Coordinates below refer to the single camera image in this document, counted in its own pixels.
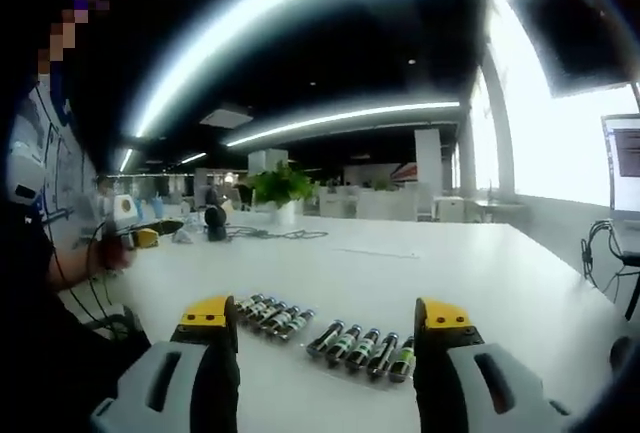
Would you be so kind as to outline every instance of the small bottle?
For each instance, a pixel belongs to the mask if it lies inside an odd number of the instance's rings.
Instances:
[[[358,346],[344,360],[345,366],[351,371],[359,371],[367,363],[371,351],[378,342],[378,338],[380,338],[380,330],[371,328],[364,335],[362,341],[358,343]]]
[[[282,328],[278,328],[276,330],[278,338],[280,338],[282,341],[288,341],[289,338],[302,330],[307,325],[307,323],[309,323],[311,318],[313,318],[313,315],[315,315],[315,312],[313,310],[307,310],[304,313],[298,315],[298,317],[296,317],[290,323],[287,323]]]
[[[236,311],[238,312],[239,315],[244,315],[244,313],[247,311],[247,309],[250,306],[253,306],[262,300],[264,300],[264,295],[262,294],[253,295],[251,298],[247,298],[246,300],[241,301],[240,303],[236,303]]]
[[[389,358],[397,344],[398,335],[396,333],[389,333],[387,337],[382,340],[382,343],[380,343],[380,346],[367,365],[367,373],[371,379],[380,378],[387,373],[389,369]]]
[[[244,321],[253,320],[253,318],[258,316],[261,311],[266,310],[271,305],[275,304],[275,302],[276,302],[276,299],[272,296],[270,298],[267,298],[266,300],[259,301],[255,305],[250,306],[245,310],[243,320]]]
[[[249,321],[253,323],[253,327],[256,330],[260,330],[262,322],[267,321],[269,318],[271,318],[274,315],[277,315],[286,307],[287,307],[287,304],[284,301],[279,301],[275,305],[271,305],[268,308],[262,310],[256,316],[250,318]]]
[[[335,320],[322,335],[307,345],[307,353],[314,358],[322,356],[333,345],[340,333],[342,333],[343,328],[344,322]]]
[[[336,366],[347,356],[355,342],[358,341],[361,332],[360,325],[353,325],[327,350],[326,357],[330,367]]]
[[[289,323],[298,313],[300,313],[300,308],[292,306],[264,321],[260,327],[269,333],[273,333],[277,328],[282,328]]]
[[[407,338],[402,344],[402,349],[389,368],[389,379],[393,383],[402,383],[409,376],[415,360],[414,345],[413,336]]]

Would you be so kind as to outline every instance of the computer monitor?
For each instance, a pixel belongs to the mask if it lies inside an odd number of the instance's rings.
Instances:
[[[640,114],[602,119],[609,156],[612,219],[640,220]]]

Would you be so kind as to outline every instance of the potted plant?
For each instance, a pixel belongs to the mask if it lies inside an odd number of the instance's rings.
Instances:
[[[310,198],[313,185],[301,171],[279,162],[274,171],[265,171],[251,179],[256,203],[273,205],[274,223],[290,225],[295,220],[295,201]]]

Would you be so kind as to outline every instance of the white pot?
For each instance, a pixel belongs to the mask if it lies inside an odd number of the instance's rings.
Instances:
[[[275,225],[293,225],[296,220],[295,201],[290,201],[286,205],[282,205],[280,208],[276,208],[274,204],[271,213],[271,220]]]

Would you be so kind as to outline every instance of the hand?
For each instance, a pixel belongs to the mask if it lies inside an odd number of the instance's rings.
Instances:
[[[135,259],[135,250],[124,247],[119,237],[108,237],[100,241],[102,266],[110,270],[129,268]]]

